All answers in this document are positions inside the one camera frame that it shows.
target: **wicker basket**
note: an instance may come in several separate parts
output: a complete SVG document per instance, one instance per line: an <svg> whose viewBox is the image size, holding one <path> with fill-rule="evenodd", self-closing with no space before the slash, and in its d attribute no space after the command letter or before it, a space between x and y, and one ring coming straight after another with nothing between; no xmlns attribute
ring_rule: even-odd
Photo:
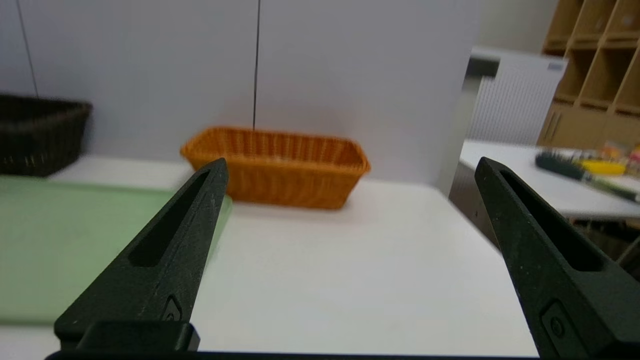
<svg viewBox="0 0 640 360"><path fill-rule="evenodd" d="M0 174L48 176L73 163L91 108L0 94Z"/></svg>
<svg viewBox="0 0 640 360"><path fill-rule="evenodd" d="M225 158L233 200L339 209L371 169L347 139L229 127L192 138L180 153L194 169Z"/></svg>

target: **table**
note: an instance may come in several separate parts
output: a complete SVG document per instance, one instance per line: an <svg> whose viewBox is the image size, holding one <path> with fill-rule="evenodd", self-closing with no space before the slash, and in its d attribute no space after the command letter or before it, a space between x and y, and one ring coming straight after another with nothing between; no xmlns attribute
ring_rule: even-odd
<svg viewBox="0 0 640 360"><path fill-rule="evenodd" d="M566 217L593 220L640 218L638 204L537 168L535 157L541 150L541 147L535 146L465 140L460 165L475 171L483 156L503 163ZM640 190L640 183L630 177L612 179Z"/></svg>
<svg viewBox="0 0 640 360"><path fill-rule="evenodd" d="M84 156L53 181L175 189L185 163ZM341 211L234 204L191 322L200 350L536 356L500 254L427 186L363 180ZM58 349L0 327L4 359Z"/></svg>

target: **white radiator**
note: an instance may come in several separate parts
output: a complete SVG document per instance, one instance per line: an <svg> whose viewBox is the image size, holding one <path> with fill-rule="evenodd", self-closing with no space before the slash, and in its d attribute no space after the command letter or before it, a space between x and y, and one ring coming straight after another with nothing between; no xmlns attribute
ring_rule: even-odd
<svg viewBox="0 0 640 360"><path fill-rule="evenodd" d="M554 56L474 47L474 54L500 58L495 79L480 84L467 138L534 145L566 61Z"/></svg>

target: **wooden cabinet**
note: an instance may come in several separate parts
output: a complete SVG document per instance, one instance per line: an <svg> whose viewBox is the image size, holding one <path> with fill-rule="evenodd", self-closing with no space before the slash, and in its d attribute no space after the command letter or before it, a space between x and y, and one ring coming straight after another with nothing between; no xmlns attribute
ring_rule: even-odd
<svg viewBox="0 0 640 360"><path fill-rule="evenodd" d="M594 149L601 140L605 122L606 117L600 113L553 104L540 132L538 145Z"/></svg>
<svg viewBox="0 0 640 360"><path fill-rule="evenodd" d="M558 0L544 54L568 60L538 145L640 142L640 0Z"/></svg>

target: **orange wicker basket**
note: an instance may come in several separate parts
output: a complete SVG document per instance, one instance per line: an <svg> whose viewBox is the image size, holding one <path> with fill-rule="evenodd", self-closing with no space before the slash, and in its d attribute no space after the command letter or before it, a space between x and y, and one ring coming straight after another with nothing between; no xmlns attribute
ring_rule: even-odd
<svg viewBox="0 0 640 360"><path fill-rule="evenodd" d="M339 209L371 166L348 139L212 127L180 150L193 168L225 158L233 200Z"/></svg>

